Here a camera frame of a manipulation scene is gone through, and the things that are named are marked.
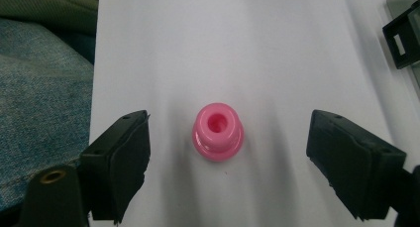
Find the pink bottle cap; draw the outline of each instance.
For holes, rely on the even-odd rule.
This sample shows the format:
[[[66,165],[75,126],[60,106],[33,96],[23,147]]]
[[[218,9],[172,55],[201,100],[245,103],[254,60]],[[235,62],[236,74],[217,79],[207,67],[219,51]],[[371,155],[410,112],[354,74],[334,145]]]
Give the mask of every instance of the pink bottle cap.
[[[192,142],[205,158],[222,162],[235,155],[244,141],[244,128],[238,114],[223,103],[205,106],[192,128]]]

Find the white surface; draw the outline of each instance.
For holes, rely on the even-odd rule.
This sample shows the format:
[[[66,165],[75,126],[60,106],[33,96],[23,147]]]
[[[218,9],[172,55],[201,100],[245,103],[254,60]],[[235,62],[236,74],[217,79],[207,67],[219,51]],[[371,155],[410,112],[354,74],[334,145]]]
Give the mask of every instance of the white surface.
[[[393,226],[355,220],[305,155],[313,109],[420,164],[420,104],[381,28],[385,0],[100,0],[90,140],[147,109],[152,157],[121,226]],[[243,149],[216,164],[190,132],[225,102]],[[92,226],[111,226],[95,222]]]

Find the blue cloth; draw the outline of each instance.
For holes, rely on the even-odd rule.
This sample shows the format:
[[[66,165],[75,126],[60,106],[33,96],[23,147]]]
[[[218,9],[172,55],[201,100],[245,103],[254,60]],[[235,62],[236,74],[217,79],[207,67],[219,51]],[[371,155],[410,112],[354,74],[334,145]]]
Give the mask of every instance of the blue cloth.
[[[0,211],[88,146],[93,65],[43,26],[0,19]]]

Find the black bracket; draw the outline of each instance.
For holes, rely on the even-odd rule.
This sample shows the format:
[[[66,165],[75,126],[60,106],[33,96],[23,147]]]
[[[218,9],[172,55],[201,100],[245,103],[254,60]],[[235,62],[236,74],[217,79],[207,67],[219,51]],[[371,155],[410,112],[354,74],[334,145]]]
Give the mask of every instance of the black bracket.
[[[420,60],[420,29],[410,18],[420,14],[420,1],[385,27],[383,34],[397,68],[404,68]]]
[[[81,155],[80,166],[41,171],[25,196],[20,226],[88,225],[94,220],[121,223],[136,192],[145,181],[151,155],[146,111],[125,115]]]
[[[315,110],[306,154],[355,218],[384,219],[392,207],[395,226],[420,226],[420,168],[404,170],[404,152],[340,115]]]

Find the pink cap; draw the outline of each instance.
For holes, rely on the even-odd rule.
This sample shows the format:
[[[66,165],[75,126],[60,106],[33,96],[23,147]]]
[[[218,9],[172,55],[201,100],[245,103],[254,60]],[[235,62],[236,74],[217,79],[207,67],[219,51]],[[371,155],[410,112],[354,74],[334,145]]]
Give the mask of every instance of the pink cap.
[[[192,128],[192,142],[205,158],[222,162],[235,155],[244,141],[244,128],[238,114],[223,103],[205,106]]]

